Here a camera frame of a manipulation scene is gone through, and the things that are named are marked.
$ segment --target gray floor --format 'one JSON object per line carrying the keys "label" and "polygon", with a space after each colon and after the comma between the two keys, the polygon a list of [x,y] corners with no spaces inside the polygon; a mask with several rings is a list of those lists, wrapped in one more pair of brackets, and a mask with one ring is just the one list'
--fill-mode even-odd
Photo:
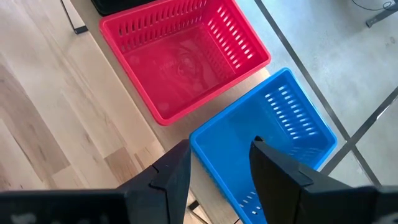
{"label": "gray floor", "polygon": [[[271,52],[269,71],[291,68],[338,136],[338,147],[327,163],[398,86],[398,69],[394,68],[398,62],[398,12],[368,29],[364,22],[378,12],[365,11],[350,0],[263,0],[343,124],[348,133],[344,138],[254,0],[236,1]],[[379,8],[384,1],[356,2]],[[381,184],[398,185],[397,114],[395,102],[358,141],[358,153],[365,161],[359,158],[359,163],[350,151],[330,176],[352,186],[372,184],[361,166],[367,163]]]}

